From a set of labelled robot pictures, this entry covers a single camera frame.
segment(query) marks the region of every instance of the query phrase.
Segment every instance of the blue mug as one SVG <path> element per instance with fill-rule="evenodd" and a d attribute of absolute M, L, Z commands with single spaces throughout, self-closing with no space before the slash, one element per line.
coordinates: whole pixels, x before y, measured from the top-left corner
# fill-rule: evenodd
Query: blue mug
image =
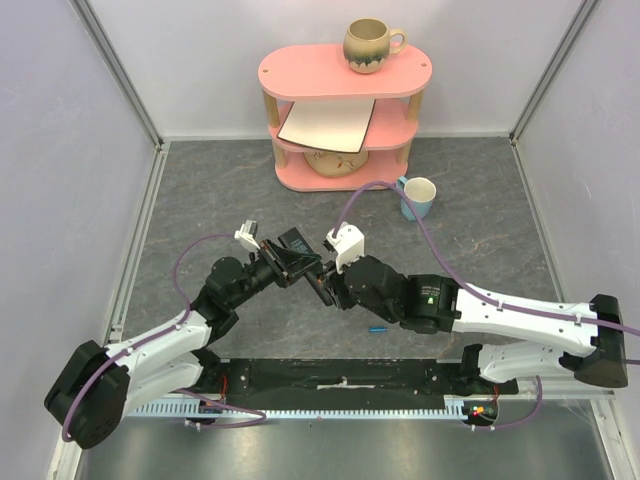
<path fill-rule="evenodd" d="M 396 186 L 404 191 L 404 194 L 409 197 L 413 208 L 420 218 L 424 218 L 433 204 L 433 199 L 436 198 L 436 186 L 424 177 L 415 177 L 407 180 L 406 177 L 400 177 L 396 180 Z M 415 222 L 416 217 L 413 216 L 409 206 L 404 200 L 400 200 L 400 210 L 402 215 L 409 221 Z"/>

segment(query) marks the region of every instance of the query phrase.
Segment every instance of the mug handle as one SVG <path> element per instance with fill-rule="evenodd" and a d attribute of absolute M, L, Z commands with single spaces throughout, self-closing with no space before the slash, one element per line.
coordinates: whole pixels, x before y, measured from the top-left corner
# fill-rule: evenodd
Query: mug handle
<path fill-rule="evenodd" d="M 391 49 L 389 50 L 390 54 L 400 53 L 404 47 L 407 46 L 407 34 L 404 33 L 404 30 L 401 28 L 392 28 L 389 32 L 389 38 L 395 37 L 396 35 L 400 35 L 402 37 L 402 41 L 400 42 L 400 45 L 391 45 Z"/>
<path fill-rule="evenodd" d="M 407 184 L 407 182 L 407 177 L 400 177 L 398 180 L 396 180 L 396 187 L 404 192 L 404 186 Z"/>

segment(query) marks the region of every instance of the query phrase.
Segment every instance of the pink shelf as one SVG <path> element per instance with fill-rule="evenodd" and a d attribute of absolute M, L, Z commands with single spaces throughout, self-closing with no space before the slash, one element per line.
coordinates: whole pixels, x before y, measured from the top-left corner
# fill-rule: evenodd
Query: pink shelf
<path fill-rule="evenodd" d="M 281 100 L 398 98 L 422 90 L 431 78 L 431 61 L 408 45 L 389 55 L 370 75 L 349 68 L 342 45 L 295 45 L 268 55 L 258 70 L 262 88 Z"/>
<path fill-rule="evenodd" d="M 344 177 L 323 177 L 313 170 L 300 152 L 286 152 L 288 164 L 276 167 L 276 175 L 285 187 L 298 192 L 357 190 L 367 182 L 383 180 L 395 183 L 407 173 L 408 165 L 396 162 L 396 150 L 378 150 L 369 154 L 361 168 Z"/>
<path fill-rule="evenodd" d="M 291 103 L 280 107 L 281 123 L 287 118 Z M 280 127 L 269 127 L 274 142 L 290 152 L 310 152 L 315 149 L 296 145 L 278 138 Z M 407 104 L 396 98 L 376 101 L 371 123 L 364 139 L 363 150 L 389 150 L 399 148 L 411 141 L 418 131 L 418 122 L 407 121 Z"/>

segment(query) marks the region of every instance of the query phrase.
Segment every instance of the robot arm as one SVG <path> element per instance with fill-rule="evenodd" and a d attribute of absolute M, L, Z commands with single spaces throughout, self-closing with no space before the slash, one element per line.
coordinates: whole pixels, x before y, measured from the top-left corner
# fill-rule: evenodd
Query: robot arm
<path fill-rule="evenodd" d="M 303 276 L 317 283 L 322 260 L 303 245 L 297 249 L 270 240 L 255 241 L 257 224 L 248 221 L 236 239 L 250 251 L 249 263 L 234 257 L 216 261 L 186 322 L 166 322 L 130 340 L 101 348 L 89 341 L 76 349 L 45 399 L 45 407 L 62 424 L 82 386 L 109 358 L 129 349 L 128 355 L 111 365 L 88 391 L 74 412 L 69 434 L 83 448 L 91 448 L 111 434 L 121 418 L 148 401 L 179 388 L 194 385 L 203 375 L 215 375 L 219 358 L 206 349 L 222 338 L 238 321 L 235 311 L 257 293 L 275 283 L 287 288 Z M 302 236 L 291 229 L 281 243 Z M 170 333 L 160 335 L 167 327 Z M 151 340 L 139 349 L 131 346 Z"/>
<path fill-rule="evenodd" d="M 478 332 L 526 340 L 509 345 L 471 345 L 481 379 L 502 383 L 517 377 L 573 375 L 577 380 L 605 388 L 627 385 L 624 340 L 621 332 L 596 325 L 546 318 L 503 304 L 537 311 L 569 314 L 577 319 L 599 318 L 620 323 L 618 301 L 597 295 L 589 303 L 552 303 L 512 297 L 469 287 L 497 302 L 490 305 L 439 275 L 405 277 L 372 256 L 364 255 L 364 236 L 343 224 L 336 238 L 327 234 L 336 253 L 333 287 L 343 309 L 360 305 L 390 323 L 418 333 Z"/>
<path fill-rule="evenodd" d="M 255 222 L 247 222 L 236 232 L 236 239 L 250 252 L 250 261 L 244 265 L 233 257 L 216 261 L 186 322 L 178 324 L 180 314 L 107 348 L 90 341 L 76 349 L 45 399 L 45 407 L 60 424 L 94 372 L 119 352 L 130 350 L 104 372 L 75 410 L 69 433 L 78 445 L 91 448 L 100 443 L 124 416 L 156 397 L 194 385 L 215 385 L 222 363 L 206 347 L 235 325 L 235 309 L 273 283 L 287 288 L 303 276 L 325 305 L 343 310 L 359 305 L 417 333 L 484 332 L 527 340 L 466 347 L 460 363 L 440 364 L 434 367 L 437 375 L 435 370 L 426 375 L 427 386 L 435 394 L 492 391 L 496 384 L 541 374 L 573 374 L 582 382 L 603 387 L 627 384 L 621 333 L 500 308 L 504 302 L 620 322 L 613 297 L 598 295 L 590 303 L 556 304 L 483 290 L 498 300 L 495 307 L 452 279 L 405 277 L 365 255 L 364 236 L 353 225 L 343 224 L 336 238 L 332 232 L 327 235 L 325 245 L 335 252 L 336 260 L 326 265 L 295 228 L 279 237 L 282 246 L 270 240 L 256 242 L 256 230 Z M 159 334 L 170 326 L 175 327 L 170 333 Z M 143 339 L 148 343 L 131 348 Z"/>

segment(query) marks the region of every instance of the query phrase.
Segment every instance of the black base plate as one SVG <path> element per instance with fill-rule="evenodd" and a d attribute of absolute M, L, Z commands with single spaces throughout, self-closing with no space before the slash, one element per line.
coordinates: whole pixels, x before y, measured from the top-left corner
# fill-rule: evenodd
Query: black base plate
<path fill-rule="evenodd" d="M 493 394 L 495 384 L 459 371 L 459 363 L 379 359 L 232 359 L 216 368 L 227 376 L 229 404 L 263 410 L 441 409 L 443 395 Z M 362 388 L 318 388 L 345 381 Z M 218 381 L 199 385 L 219 388 Z M 518 393 L 515 381 L 499 388 L 501 395 Z"/>

